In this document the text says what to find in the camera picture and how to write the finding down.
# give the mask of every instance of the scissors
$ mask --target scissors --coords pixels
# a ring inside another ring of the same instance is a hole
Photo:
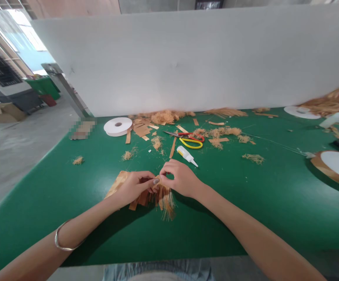
[[[163,131],[163,132],[165,132],[165,133],[167,133],[167,134],[170,134],[170,135],[173,135],[173,136],[175,136],[175,137],[178,137],[179,140],[180,140],[186,147],[191,148],[191,149],[200,149],[200,148],[203,146],[203,142],[205,141],[205,138],[204,138],[203,136],[199,135],[199,134],[195,134],[195,135],[199,136],[199,137],[201,138],[200,140],[198,140],[198,139],[196,139],[196,138],[194,138],[194,137],[189,137],[189,139],[184,139],[184,138],[181,137],[181,136],[184,136],[184,135],[190,135],[190,134],[193,134],[193,133],[177,133],[177,134],[176,134],[176,133],[171,133],[171,132],[168,132],[168,131]],[[198,143],[199,146],[190,146],[190,145],[188,145],[188,144],[185,143],[185,142],[195,142],[195,143]]]

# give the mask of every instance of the white glue bottle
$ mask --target white glue bottle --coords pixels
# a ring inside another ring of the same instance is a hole
[[[336,122],[339,122],[339,112],[328,117],[326,120],[320,123],[319,126],[321,126],[322,128],[328,128],[329,126],[335,124]]]
[[[196,162],[194,162],[194,157],[190,155],[190,153],[183,147],[183,146],[178,146],[176,151],[184,157],[185,160],[187,160],[188,162],[193,163],[196,167],[198,167],[198,165],[196,164]]]

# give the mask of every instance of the red scissors handle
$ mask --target red scissors handle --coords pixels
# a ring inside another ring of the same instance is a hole
[[[178,133],[178,135],[190,135],[190,134],[193,134],[193,133]],[[189,138],[194,140],[194,141],[199,141],[199,142],[204,142],[205,141],[205,138],[202,135],[200,135],[200,134],[194,134],[194,135],[199,136],[201,139],[196,139],[194,137],[189,137]]]

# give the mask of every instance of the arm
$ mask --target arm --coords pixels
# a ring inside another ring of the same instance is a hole
[[[175,179],[168,179],[166,173],[172,173]],[[202,183],[187,165],[171,159],[165,163],[160,175],[164,185],[184,196],[196,199],[216,215],[269,279],[326,281],[284,240]]]
[[[152,192],[151,187],[159,181],[154,177],[151,172],[132,172],[117,192],[63,225],[59,230],[59,245],[77,247],[110,214],[134,201],[145,189]],[[72,253],[60,250],[54,241],[55,231],[4,267],[0,281],[47,280]]]

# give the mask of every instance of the person's right hand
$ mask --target person's right hand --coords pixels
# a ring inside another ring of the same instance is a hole
[[[175,179],[168,179],[166,177],[167,173],[173,174]],[[206,186],[187,165],[174,159],[164,164],[160,176],[165,186],[176,190],[181,195],[194,199],[201,192],[200,189]]]

